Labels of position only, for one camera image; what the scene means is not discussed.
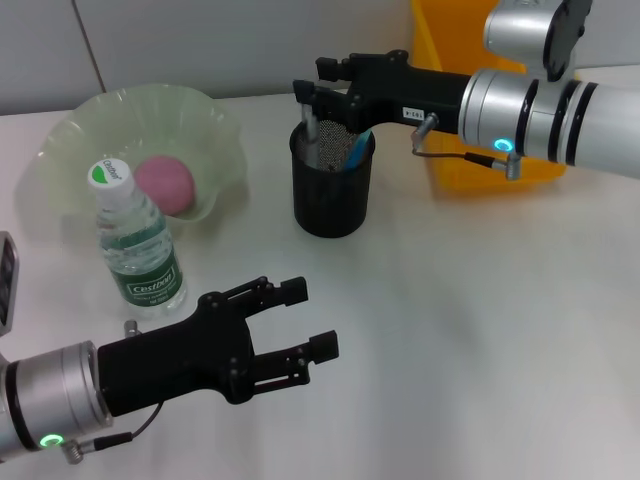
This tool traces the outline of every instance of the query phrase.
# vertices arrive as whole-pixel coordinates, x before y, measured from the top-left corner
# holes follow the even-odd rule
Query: black mesh pen holder
[[[371,163],[376,148],[369,136],[359,162],[351,152],[358,135],[331,121],[318,124],[317,157],[309,160],[304,123],[291,134],[293,209],[296,220],[312,235],[340,238],[355,232],[367,216]]]

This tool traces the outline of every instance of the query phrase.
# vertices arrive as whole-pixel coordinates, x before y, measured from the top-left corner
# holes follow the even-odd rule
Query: green glass bowl
[[[132,171],[154,155],[170,155],[191,171],[196,201],[173,217],[197,222],[218,194],[246,176],[240,124],[198,90],[174,85],[124,88],[88,100],[58,123],[38,154],[37,169],[60,214],[95,213],[87,172],[104,158]]]

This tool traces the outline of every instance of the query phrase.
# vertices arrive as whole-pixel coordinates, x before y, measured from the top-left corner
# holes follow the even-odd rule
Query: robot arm
[[[470,146],[640,178],[640,91],[573,80],[572,51],[591,0],[505,0],[491,13],[485,46],[524,63],[527,74],[473,76],[420,70],[402,50],[320,58],[321,80],[347,80],[347,93],[294,82],[318,120],[355,133],[395,122],[458,135]],[[491,166],[493,158],[467,160]]]
[[[0,335],[8,333],[18,255],[0,232]],[[307,301],[303,278],[280,287],[261,277],[228,292],[200,297],[187,320],[96,350],[84,342],[36,357],[0,363],[0,463],[97,432],[112,417],[195,390],[220,392],[231,404],[310,382],[309,364],[338,357],[335,332],[296,347],[256,355],[247,318]],[[92,448],[131,441],[100,438]]]

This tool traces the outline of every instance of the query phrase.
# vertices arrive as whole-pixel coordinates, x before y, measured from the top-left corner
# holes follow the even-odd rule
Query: yellow container
[[[525,72],[523,65],[485,50],[484,24],[496,0],[412,0],[415,18],[413,65],[418,68],[473,75],[482,68]],[[464,145],[456,135],[432,133],[430,152],[474,152],[506,158],[504,154]],[[524,158],[522,179],[508,182],[503,172],[462,159],[427,160],[436,184],[447,193],[478,194],[521,191],[564,175],[566,167],[546,160]]]

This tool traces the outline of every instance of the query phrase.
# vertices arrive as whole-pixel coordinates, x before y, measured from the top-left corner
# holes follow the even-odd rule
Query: white bottle cap
[[[117,158],[100,160],[91,167],[89,185],[98,204],[107,209],[124,207],[136,188],[129,165]]]

